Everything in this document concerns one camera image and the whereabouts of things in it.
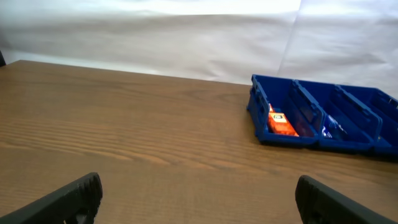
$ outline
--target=wooden table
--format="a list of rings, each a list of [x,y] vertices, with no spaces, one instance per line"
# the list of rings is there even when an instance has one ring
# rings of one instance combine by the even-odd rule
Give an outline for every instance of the wooden table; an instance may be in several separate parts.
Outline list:
[[[96,223],[301,223],[308,174],[398,221],[398,164],[260,145],[250,86],[19,61],[0,68],[0,216],[98,172]]]

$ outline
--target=table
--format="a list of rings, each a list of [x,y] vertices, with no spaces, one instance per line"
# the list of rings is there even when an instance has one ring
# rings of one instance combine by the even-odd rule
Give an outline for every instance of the table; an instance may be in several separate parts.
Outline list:
[[[308,174],[398,221],[398,164],[260,145],[250,86],[18,61],[0,68],[0,216],[98,172],[96,223],[301,223]]]

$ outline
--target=black object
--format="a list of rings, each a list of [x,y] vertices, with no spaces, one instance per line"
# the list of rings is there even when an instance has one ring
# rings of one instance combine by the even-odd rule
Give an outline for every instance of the black object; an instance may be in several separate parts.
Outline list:
[[[299,178],[295,197],[304,224],[396,224],[307,175]]]
[[[303,175],[295,198],[304,224],[397,224]],[[0,223],[92,224],[102,199],[97,173],[90,173],[2,218]]]
[[[0,218],[1,224],[92,224],[102,199],[97,173],[87,174]]]
[[[6,61],[4,60],[4,57],[2,57],[1,51],[0,51],[0,67],[5,66]]]

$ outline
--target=brown tabletop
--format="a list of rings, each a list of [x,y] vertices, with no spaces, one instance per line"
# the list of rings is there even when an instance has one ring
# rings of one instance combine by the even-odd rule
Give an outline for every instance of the brown tabletop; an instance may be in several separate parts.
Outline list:
[[[308,174],[398,221],[398,164],[260,145],[250,86],[19,61],[0,68],[0,216],[98,172],[96,223],[301,223]]]

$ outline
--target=bin compartment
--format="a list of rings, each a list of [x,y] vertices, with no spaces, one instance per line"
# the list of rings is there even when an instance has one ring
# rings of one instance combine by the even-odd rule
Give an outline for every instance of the bin compartment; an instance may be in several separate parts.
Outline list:
[[[382,119],[380,136],[375,140],[374,152],[398,156],[398,101],[377,88],[341,86],[361,100]]]
[[[381,132],[382,119],[364,103],[339,85],[299,81],[319,103],[325,113],[325,125],[330,115],[346,134],[339,139],[320,135],[319,146],[339,151],[369,151]]]
[[[297,80],[252,76],[248,110],[260,142],[309,146],[319,140],[324,114],[316,100]],[[267,125],[269,104],[284,113],[298,136],[274,134]]]

